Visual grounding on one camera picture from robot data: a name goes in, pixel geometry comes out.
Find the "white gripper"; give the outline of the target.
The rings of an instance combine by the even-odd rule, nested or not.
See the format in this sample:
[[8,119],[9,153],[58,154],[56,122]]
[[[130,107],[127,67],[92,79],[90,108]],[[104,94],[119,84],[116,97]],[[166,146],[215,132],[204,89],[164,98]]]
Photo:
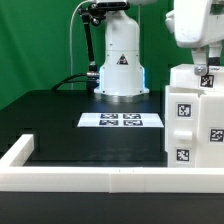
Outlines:
[[[165,22],[179,47],[192,48],[194,73],[206,75],[207,50],[203,46],[224,40],[224,0],[174,0]],[[221,53],[221,45],[210,45],[208,64],[219,66]]]

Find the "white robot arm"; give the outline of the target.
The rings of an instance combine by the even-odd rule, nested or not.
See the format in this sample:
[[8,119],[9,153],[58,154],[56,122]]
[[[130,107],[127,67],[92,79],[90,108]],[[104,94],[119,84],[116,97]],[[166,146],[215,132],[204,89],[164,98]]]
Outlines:
[[[140,27],[126,11],[132,5],[156,1],[93,0],[93,8],[106,17],[105,62],[99,70],[96,96],[116,102],[132,101],[149,93],[145,69],[139,61]],[[224,0],[174,0],[174,8],[166,14],[165,23],[177,45],[191,50],[193,73],[207,75],[209,60],[221,54]]]

